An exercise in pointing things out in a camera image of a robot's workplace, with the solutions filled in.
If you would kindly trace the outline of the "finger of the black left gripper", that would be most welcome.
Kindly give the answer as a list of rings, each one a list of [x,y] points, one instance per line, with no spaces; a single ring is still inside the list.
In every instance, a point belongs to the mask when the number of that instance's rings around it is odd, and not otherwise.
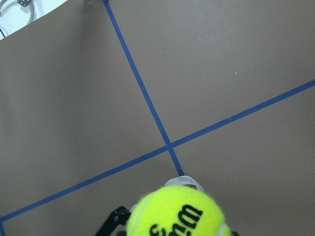
[[[126,226],[130,216],[131,212],[126,207],[119,206],[109,214],[95,236],[110,236],[119,225]]]

